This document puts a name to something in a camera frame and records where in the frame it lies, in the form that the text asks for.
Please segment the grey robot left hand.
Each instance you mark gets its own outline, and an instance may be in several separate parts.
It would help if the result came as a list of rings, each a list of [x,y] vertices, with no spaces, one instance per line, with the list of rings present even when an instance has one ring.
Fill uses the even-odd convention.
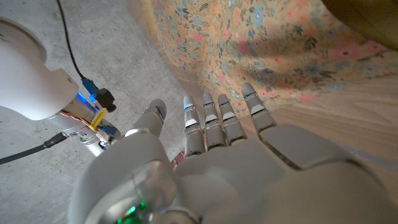
[[[396,223],[381,181],[348,151],[276,123],[251,84],[243,98],[257,137],[246,136],[226,95],[203,95],[200,124],[183,99],[185,158],[168,160],[154,100],[76,183],[69,223]]]

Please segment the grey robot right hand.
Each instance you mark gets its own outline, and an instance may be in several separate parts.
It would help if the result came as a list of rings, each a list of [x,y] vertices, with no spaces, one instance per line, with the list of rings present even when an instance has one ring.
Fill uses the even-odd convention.
[[[121,132],[105,120],[108,111],[93,106],[80,93],[62,110],[46,119],[67,137],[78,137],[79,142],[94,156],[100,155],[121,137]]]

